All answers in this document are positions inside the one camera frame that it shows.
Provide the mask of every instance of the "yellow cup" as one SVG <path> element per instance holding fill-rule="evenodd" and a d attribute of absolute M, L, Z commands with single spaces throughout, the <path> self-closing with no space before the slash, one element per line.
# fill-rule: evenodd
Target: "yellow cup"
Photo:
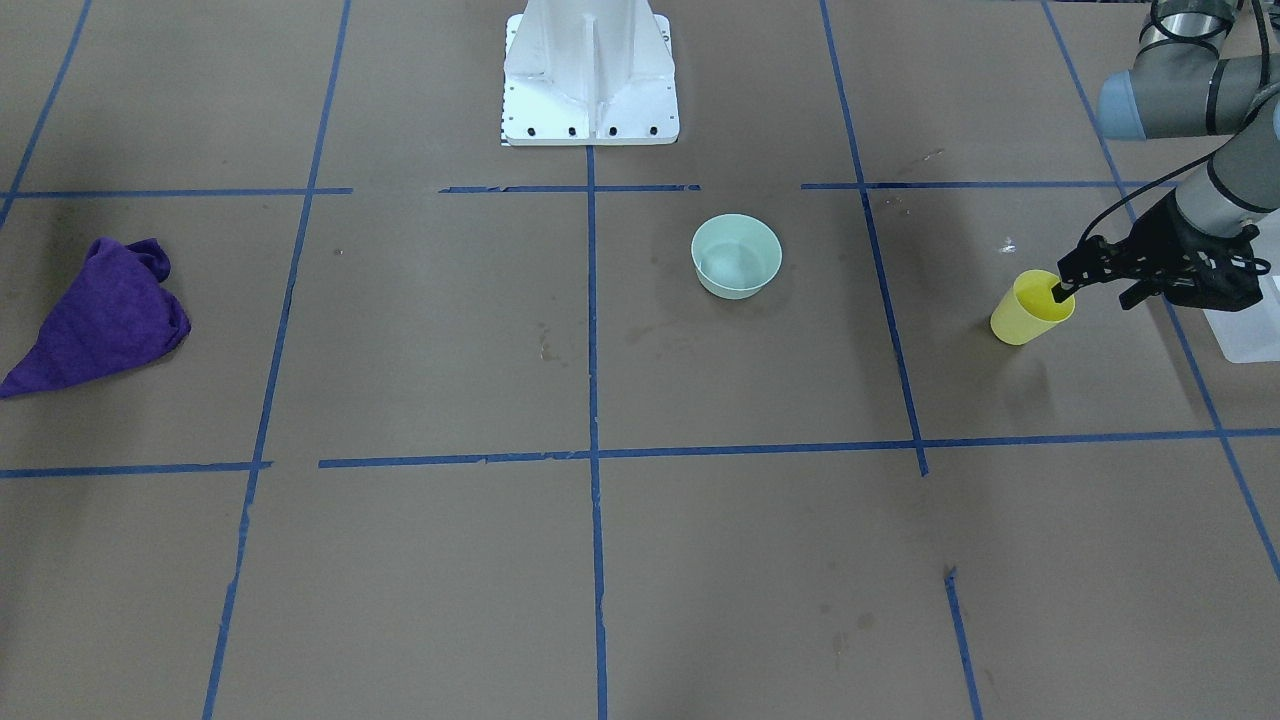
<path fill-rule="evenodd" d="M 991 314 L 991 332 L 1009 345 L 1027 345 L 1075 313 L 1075 297 L 1055 302 L 1052 287 L 1057 275 L 1046 270 L 1027 270 Z"/>

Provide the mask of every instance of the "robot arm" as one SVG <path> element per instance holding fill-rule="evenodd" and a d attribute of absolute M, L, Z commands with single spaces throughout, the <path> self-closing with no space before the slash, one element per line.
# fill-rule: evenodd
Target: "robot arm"
<path fill-rule="evenodd" d="M 1260 88 L 1257 78 L 1266 74 L 1260 73 L 1263 63 L 1280 76 L 1280 60 L 1219 61 L 1234 18 L 1225 0 L 1153 3 L 1134 69 L 1103 87 L 1103 132 L 1121 138 L 1238 132 L 1143 214 L 1125 240 L 1108 243 L 1085 231 L 1059 261 L 1059 302 L 1117 279 L 1137 281 L 1120 296 L 1125 310 L 1153 295 L 1231 311 L 1261 301 L 1258 277 L 1271 265 L 1253 256 L 1251 241 L 1258 234 L 1254 223 L 1280 208 L 1280 83 Z"/>

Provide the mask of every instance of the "white bracket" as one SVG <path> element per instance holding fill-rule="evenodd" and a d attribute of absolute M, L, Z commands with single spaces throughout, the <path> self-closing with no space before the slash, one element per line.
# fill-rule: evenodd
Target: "white bracket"
<path fill-rule="evenodd" d="M 680 136 L 671 23 L 649 0 L 529 0 L 507 20 L 503 145 Z"/>

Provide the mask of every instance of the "cloth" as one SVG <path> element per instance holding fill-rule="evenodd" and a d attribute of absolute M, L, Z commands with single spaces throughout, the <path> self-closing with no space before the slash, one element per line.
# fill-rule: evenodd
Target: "cloth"
<path fill-rule="evenodd" d="M 178 347 L 191 320 L 160 287 L 169 269 L 169 256 L 154 238 L 129 246 L 109 237 L 93 241 L 35 347 L 0 383 L 0 398 L 93 380 Z"/>

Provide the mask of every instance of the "purple towel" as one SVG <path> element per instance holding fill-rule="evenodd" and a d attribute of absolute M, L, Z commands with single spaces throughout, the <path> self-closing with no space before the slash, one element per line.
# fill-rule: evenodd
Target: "purple towel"
<path fill-rule="evenodd" d="M 168 277 L 169 258 L 155 240 L 128 247 L 109 237 L 93 241 L 36 346 L 0 383 L 0 397 L 93 380 L 178 347 L 191 322 L 160 287 Z"/>

